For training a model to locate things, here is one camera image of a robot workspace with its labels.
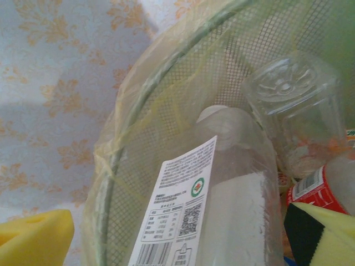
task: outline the red label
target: red label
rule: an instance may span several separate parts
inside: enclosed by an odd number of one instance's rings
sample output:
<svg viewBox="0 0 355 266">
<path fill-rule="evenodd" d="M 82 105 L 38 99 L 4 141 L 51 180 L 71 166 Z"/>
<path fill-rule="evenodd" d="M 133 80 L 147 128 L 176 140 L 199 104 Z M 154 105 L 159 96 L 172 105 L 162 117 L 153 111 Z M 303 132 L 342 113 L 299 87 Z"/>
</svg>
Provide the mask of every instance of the red label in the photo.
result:
<svg viewBox="0 0 355 266">
<path fill-rule="evenodd" d="M 325 166 L 322 166 L 314 174 L 292 186 L 287 191 L 287 206 L 291 202 L 303 202 L 348 214 L 329 188 L 325 169 Z"/>
</svg>

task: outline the clear plastic bottle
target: clear plastic bottle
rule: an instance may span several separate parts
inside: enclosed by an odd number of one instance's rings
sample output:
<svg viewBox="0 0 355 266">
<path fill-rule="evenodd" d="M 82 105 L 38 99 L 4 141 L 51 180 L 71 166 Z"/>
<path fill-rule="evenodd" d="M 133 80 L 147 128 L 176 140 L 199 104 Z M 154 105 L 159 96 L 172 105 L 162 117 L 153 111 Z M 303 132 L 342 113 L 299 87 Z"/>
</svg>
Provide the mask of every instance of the clear plastic bottle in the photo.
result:
<svg viewBox="0 0 355 266">
<path fill-rule="evenodd" d="M 242 89 L 287 176 L 299 181 L 346 147 L 341 78 L 320 58 L 295 51 L 255 71 Z"/>
<path fill-rule="evenodd" d="M 211 106 L 201 117 L 178 140 L 185 148 L 174 151 L 181 154 L 217 135 L 196 266 L 283 265 L 271 142 L 241 109 Z"/>
<path fill-rule="evenodd" d="M 283 198 L 283 214 L 291 202 L 310 203 L 355 216 L 355 149 L 330 160 Z"/>
</svg>

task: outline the green circular logo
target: green circular logo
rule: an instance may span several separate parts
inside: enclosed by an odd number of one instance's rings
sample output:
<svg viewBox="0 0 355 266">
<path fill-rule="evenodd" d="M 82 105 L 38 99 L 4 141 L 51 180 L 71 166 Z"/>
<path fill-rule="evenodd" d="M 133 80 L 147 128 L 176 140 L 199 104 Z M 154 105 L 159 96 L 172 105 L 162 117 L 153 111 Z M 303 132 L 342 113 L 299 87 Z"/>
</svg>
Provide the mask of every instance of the green circular logo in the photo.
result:
<svg viewBox="0 0 355 266">
<path fill-rule="evenodd" d="M 191 196 L 193 196 L 194 198 L 197 197 L 201 193 L 204 184 L 205 184 L 205 180 L 203 178 L 197 179 L 197 181 L 192 186 Z"/>
</svg>

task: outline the plastic bag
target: plastic bag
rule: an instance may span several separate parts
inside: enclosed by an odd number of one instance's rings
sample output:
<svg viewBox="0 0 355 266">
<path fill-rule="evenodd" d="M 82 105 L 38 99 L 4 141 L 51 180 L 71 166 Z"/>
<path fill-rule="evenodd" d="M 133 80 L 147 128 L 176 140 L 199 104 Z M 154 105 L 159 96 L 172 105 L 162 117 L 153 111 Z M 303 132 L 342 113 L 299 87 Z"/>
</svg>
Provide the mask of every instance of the plastic bag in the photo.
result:
<svg viewBox="0 0 355 266">
<path fill-rule="evenodd" d="M 296 49 L 331 63 L 354 126 L 354 16 L 354 1 L 206 0 L 162 34 L 122 83 L 95 146 L 84 265 L 121 265 L 166 143 L 209 105 L 250 112 L 239 86 L 265 63 Z"/>
</svg>

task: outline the bottle cap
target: bottle cap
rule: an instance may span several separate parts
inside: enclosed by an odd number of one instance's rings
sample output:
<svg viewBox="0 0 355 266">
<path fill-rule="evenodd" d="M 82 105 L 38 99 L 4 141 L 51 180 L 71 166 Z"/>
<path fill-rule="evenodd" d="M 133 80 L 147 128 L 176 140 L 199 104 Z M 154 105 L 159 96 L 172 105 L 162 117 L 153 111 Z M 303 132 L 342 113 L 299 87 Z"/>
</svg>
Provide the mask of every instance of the bottle cap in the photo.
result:
<svg viewBox="0 0 355 266">
<path fill-rule="evenodd" d="M 196 123 L 202 121 L 203 119 L 205 119 L 206 117 L 210 116 L 211 114 L 224 109 L 224 108 L 228 108 L 228 106 L 225 105 L 211 105 L 209 107 L 207 107 L 205 110 L 202 111 L 202 113 L 200 114 L 199 118 L 197 119 Z"/>
<path fill-rule="evenodd" d="M 228 108 L 228 106 L 225 105 L 212 105 L 206 108 L 202 111 L 200 117 L 197 120 L 197 123 L 203 121 L 205 118 L 209 117 L 215 112 L 226 108 Z M 214 134 L 218 136 L 216 150 L 227 150 L 233 146 L 236 134 L 234 124 L 229 124 L 228 122 L 223 121 L 223 119 L 216 119 L 208 121 L 206 127 L 210 130 L 210 132 L 214 132 Z"/>
</svg>

